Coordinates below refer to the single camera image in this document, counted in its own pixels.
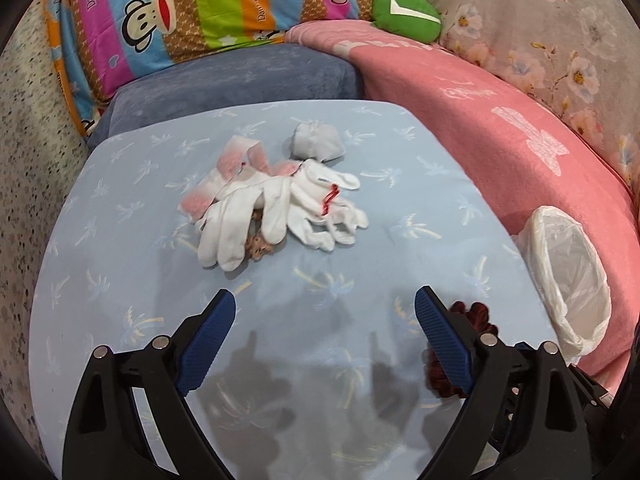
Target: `metal pin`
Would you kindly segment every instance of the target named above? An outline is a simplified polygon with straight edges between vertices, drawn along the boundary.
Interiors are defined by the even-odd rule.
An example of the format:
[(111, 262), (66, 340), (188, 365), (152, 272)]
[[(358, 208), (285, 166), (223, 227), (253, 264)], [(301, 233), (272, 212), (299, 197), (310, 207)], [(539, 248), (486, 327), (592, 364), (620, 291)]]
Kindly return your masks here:
[(542, 348), (545, 349), (546, 353), (551, 355), (558, 353), (558, 345), (552, 341), (545, 341)]
[(169, 338), (165, 335), (159, 335), (151, 342), (151, 346), (156, 350), (167, 348), (169, 346)]
[(480, 342), (485, 346), (495, 346), (498, 343), (498, 338), (488, 332), (485, 332), (480, 336)]
[(106, 346), (98, 346), (98, 348), (94, 350), (94, 357), (96, 359), (102, 359), (107, 355), (107, 352), (109, 352), (109, 349)]

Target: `pink blanket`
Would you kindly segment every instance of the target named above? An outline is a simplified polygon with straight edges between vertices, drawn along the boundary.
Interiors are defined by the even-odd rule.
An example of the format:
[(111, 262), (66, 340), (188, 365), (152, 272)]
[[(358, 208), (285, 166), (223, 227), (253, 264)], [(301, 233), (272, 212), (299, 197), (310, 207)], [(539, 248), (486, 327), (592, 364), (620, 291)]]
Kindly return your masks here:
[(580, 367), (616, 390), (640, 310), (640, 241), (626, 186), (561, 121), (519, 90), (437, 46), (355, 20), (303, 23), (286, 36), (353, 63), (367, 98), (411, 111), (476, 183), (511, 234), (554, 205), (581, 222), (607, 271), (612, 316)]

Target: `table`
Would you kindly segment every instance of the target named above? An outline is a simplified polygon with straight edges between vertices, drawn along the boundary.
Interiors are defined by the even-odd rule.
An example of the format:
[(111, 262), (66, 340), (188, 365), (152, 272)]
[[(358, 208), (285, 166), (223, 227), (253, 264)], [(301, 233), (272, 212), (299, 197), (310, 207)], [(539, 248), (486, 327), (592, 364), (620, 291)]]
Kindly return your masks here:
[[(323, 253), (289, 236), (237, 271), (203, 269), (178, 202), (233, 134), (289, 155), (297, 124), (335, 125), (369, 216), (351, 247)], [(427, 341), (413, 296), (483, 301), (507, 344), (555, 340), (524, 263), (477, 188), (404, 108), (298, 101), (227, 108), (113, 137), (87, 161), (49, 241), (33, 301), (31, 394), (60, 476), (66, 422), (99, 344), (142, 348), (199, 313), (220, 288), (238, 313), (187, 401), (241, 479), (415, 479), (459, 409), (425, 387)], [(136, 393), (160, 465), (171, 468)]]

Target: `white plastic bag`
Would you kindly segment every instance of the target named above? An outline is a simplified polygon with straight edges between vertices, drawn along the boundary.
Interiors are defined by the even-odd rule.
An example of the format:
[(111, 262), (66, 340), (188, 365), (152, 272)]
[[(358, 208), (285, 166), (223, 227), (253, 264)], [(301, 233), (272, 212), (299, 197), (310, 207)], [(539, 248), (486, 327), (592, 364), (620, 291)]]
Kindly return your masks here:
[(611, 317), (607, 274), (582, 226), (552, 206), (536, 209), (513, 237), (556, 330), (576, 364), (602, 341)]

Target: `white shape on green pillow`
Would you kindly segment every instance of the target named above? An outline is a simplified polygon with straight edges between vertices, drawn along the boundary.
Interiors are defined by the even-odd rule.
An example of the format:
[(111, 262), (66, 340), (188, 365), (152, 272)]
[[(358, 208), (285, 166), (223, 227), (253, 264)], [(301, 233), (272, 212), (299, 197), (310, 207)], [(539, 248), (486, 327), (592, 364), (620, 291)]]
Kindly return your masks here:
[(403, 7), (398, 2), (396, 2), (396, 0), (390, 0), (390, 1), (391, 1), (389, 5), (390, 14), (401, 14), (402, 16), (413, 16), (414, 18), (422, 18), (424, 20), (430, 20), (435, 23), (442, 23), (435, 16), (430, 16), (428, 14), (425, 14), (424, 12), (420, 12), (419, 10)]

